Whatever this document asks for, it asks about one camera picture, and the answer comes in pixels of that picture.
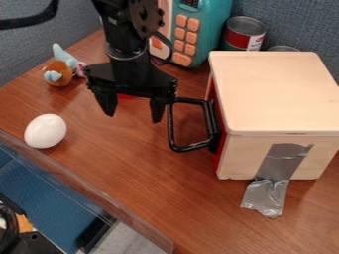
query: stuffed toy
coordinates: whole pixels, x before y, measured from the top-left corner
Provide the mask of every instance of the stuffed toy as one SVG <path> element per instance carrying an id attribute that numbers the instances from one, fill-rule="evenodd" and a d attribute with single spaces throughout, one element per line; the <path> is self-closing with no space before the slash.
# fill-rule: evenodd
<path id="1" fill-rule="evenodd" d="M 86 63 L 80 62 L 59 44 L 53 44 L 55 59 L 44 67 L 44 80 L 53 86 L 67 86 L 76 75 L 84 77 L 82 69 Z"/>

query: egg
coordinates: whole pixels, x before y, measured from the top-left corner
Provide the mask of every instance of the egg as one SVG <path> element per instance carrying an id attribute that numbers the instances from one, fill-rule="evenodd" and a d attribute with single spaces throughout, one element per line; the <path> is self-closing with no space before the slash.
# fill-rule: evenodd
<path id="1" fill-rule="evenodd" d="M 58 144 L 65 136 L 67 125 L 55 114 L 44 114 L 33 119 L 26 127 L 25 142 L 34 148 L 49 148 Z"/>

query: cable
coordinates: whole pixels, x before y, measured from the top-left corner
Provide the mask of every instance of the cable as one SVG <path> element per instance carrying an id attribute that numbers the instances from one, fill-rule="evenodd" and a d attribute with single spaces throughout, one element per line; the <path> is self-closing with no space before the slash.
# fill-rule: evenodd
<path id="1" fill-rule="evenodd" d="M 44 11 L 37 15 L 25 17 L 0 20 L 0 30 L 22 28 L 44 23 L 52 19 L 57 14 L 59 0 L 52 0 L 48 7 Z"/>
<path id="2" fill-rule="evenodd" d="M 6 221 L 6 229 L 0 239 L 0 253 L 3 253 L 17 238 L 19 225 L 15 213 L 3 203 L 0 203 L 0 217 Z"/>

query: tape piece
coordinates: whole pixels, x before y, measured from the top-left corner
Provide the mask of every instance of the tape piece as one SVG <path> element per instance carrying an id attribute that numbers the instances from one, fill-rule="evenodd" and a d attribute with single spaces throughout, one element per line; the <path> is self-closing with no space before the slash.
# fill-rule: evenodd
<path id="1" fill-rule="evenodd" d="M 251 182 L 246 188 L 241 207 L 256 210 L 268 218 L 281 216 L 288 183 L 289 180 Z"/>
<path id="2" fill-rule="evenodd" d="M 306 147 L 273 144 L 257 171 L 256 179 L 289 180 L 312 147 L 313 144 Z"/>
<path id="3" fill-rule="evenodd" d="M 289 180 L 312 147 L 313 144 L 273 144 L 247 186 L 241 207 L 269 218 L 281 216 Z"/>

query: wood grain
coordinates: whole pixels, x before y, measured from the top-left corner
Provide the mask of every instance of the wood grain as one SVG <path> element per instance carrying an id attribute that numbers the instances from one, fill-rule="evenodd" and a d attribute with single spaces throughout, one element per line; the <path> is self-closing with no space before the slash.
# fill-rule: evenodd
<path id="1" fill-rule="evenodd" d="M 103 42 L 98 32 L 69 50 L 88 64 L 102 63 Z M 42 152 L 172 239 L 177 253 L 339 253 L 338 157 L 318 181 L 293 181 L 283 216 L 267 219 L 240 208 L 248 181 L 219 181 L 207 150 L 171 151 L 166 121 L 151 122 L 148 100 L 120 100 L 110 118 L 83 80 L 62 89 L 49 87 L 42 68 L 1 88 L 1 129 L 22 140 L 33 118 L 59 114 L 68 125 L 66 138 Z M 203 97 L 207 65 L 182 70 L 169 64 L 163 70 L 179 79 L 179 95 Z M 176 112 L 180 142 L 205 135 L 198 109 Z M 102 195 L 81 190 L 75 178 L 63 179 L 114 213 Z"/>

